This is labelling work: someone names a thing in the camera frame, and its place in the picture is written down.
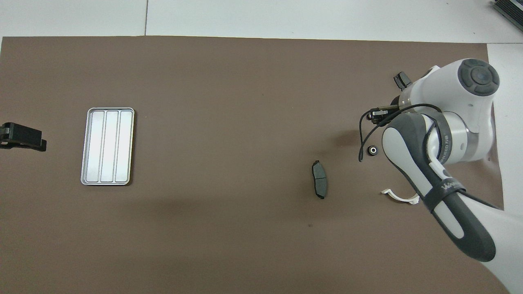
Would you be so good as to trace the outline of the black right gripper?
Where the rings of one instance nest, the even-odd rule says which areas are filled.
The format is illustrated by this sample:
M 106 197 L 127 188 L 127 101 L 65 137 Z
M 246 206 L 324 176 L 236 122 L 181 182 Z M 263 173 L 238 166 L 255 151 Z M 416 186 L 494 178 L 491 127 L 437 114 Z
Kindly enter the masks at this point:
M 372 110 L 372 121 L 381 122 L 387 117 L 394 119 L 400 115 L 405 108 L 405 102 L 400 96 L 395 97 L 390 103 L 391 107 L 377 107 Z

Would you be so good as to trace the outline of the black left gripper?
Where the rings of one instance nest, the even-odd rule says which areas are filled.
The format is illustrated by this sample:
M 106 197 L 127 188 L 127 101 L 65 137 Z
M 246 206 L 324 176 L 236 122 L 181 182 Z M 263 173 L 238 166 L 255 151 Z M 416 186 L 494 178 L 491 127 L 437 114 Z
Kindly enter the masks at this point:
M 45 152 L 47 150 L 47 141 L 42 140 L 42 132 L 34 128 L 10 122 L 9 128 L 0 128 L 0 140 L 7 140 L 8 138 L 11 141 L 1 141 L 1 149 L 34 149 L 39 152 Z M 24 141 L 39 142 L 33 144 Z

